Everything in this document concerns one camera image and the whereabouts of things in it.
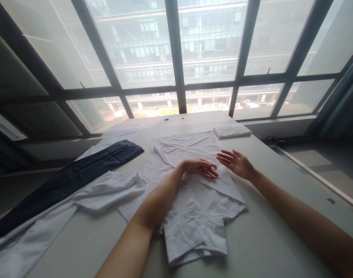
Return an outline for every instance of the left hand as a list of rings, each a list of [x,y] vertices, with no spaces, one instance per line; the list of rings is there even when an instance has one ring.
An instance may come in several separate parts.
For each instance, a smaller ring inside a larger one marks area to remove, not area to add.
[[[217,166],[203,158],[186,159],[182,161],[182,164],[188,174],[200,174],[209,179],[216,179],[219,176],[213,169],[216,169]]]

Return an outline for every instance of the white table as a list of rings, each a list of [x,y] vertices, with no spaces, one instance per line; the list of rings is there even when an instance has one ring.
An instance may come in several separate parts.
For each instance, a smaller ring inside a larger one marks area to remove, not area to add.
[[[153,137],[208,131],[215,125],[229,123],[234,120],[222,111],[159,117],[159,122],[143,129],[135,141],[145,152],[116,171],[142,171]],[[104,137],[99,145],[104,145],[106,140]],[[277,185],[353,237],[353,213],[339,203],[327,201],[330,195],[255,136],[221,140],[218,144],[222,149],[235,148],[244,153]],[[144,277],[333,277],[249,182],[236,176],[233,179],[249,211],[225,227],[228,256],[199,259],[172,268],[167,263],[164,239],[155,238]],[[115,208],[97,216],[79,210],[27,277],[93,277],[125,226],[126,221]]]

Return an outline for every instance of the curtain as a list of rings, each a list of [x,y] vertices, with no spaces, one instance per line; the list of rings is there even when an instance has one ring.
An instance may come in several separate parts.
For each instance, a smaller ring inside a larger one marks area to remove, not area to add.
[[[35,158],[0,132],[0,175],[30,166]]]
[[[353,137],[353,64],[335,86],[308,133],[326,139]]]

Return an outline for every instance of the dark blue trousers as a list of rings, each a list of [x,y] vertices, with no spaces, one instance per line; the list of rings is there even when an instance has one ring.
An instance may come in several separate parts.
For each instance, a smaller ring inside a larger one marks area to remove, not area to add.
[[[143,152],[133,142],[122,140],[66,166],[0,219],[0,237]]]

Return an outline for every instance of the forearm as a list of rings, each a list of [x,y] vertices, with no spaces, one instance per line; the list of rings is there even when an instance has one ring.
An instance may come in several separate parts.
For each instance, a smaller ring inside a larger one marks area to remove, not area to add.
[[[311,250],[342,276],[353,276],[353,238],[260,172],[250,181]]]
[[[96,278],[140,277],[147,260],[150,240],[170,209],[184,174],[181,162],[140,205]]]
[[[184,163],[181,162],[149,193],[130,222],[156,230],[170,209],[184,172]]]

